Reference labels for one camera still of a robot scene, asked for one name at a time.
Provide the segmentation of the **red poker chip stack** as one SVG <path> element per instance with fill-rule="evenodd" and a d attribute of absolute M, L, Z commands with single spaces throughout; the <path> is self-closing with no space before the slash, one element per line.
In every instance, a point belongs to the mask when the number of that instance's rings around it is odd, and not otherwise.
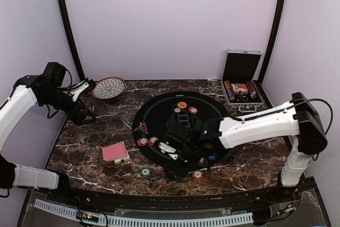
<path fill-rule="evenodd" d="M 204 177 L 204 173 L 201 170 L 196 170 L 192 172 L 192 180 L 195 182 L 200 182 Z"/>

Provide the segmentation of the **green poker chip stack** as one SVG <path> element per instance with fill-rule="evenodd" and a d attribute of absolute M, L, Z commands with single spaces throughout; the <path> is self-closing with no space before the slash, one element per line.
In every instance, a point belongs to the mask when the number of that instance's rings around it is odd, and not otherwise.
<path fill-rule="evenodd" d="M 143 168 L 140 170 L 140 177 L 144 180 L 149 180 L 151 178 L 151 169 Z"/>

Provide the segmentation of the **blue small blind button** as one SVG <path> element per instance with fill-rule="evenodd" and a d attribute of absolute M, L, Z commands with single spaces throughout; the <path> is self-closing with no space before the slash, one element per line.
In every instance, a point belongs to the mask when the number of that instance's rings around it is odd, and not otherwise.
<path fill-rule="evenodd" d="M 216 161 L 217 159 L 218 159 L 218 155 L 216 153 L 209 155 L 207 157 L 207 160 L 210 161 L 210 162 Z"/>

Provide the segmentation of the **orange dealer button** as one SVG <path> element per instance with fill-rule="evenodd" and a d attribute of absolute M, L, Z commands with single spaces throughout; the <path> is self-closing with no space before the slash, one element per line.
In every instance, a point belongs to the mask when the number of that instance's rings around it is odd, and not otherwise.
<path fill-rule="evenodd" d="M 187 103 L 186 102 L 178 102 L 178 104 L 177 104 L 177 107 L 179 108 L 179 109 L 185 109 L 185 108 L 187 108 Z"/>

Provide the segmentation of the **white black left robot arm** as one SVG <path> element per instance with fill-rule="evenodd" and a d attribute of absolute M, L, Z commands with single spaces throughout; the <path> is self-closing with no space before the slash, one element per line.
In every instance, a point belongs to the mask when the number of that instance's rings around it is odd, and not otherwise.
<path fill-rule="evenodd" d="M 62 89 L 50 75 L 43 74 L 18 79 L 10 97 L 1 106 L 1 146 L 5 145 L 13 129 L 35 105 L 53 107 L 56 112 L 63 111 L 67 119 L 77 126 L 95 122 L 95 116 L 80 98 L 95 86 L 93 80 L 85 79 L 70 89 Z M 65 174 L 15 164 L 1 157 L 2 189 L 32 187 L 54 190 L 68 182 Z"/>

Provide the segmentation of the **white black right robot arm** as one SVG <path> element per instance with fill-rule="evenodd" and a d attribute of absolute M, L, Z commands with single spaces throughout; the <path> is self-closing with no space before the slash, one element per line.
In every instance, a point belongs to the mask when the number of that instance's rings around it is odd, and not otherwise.
<path fill-rule="evenodd" d="M 196 166 L 201 158 L 216 155 L 255 140 L 293 136 L 293 148 L 280 172 L 283 187 L 295 187 L 314 155 L 328 144 L 320 116 L 302 93 L 293 93 L 289 102 L 269 110 L 240 117 L 218 117 L 206 120 L 199 134 L 179 123 L 173 123 L 159 143 L 181 176 L 188 166 Z"/>

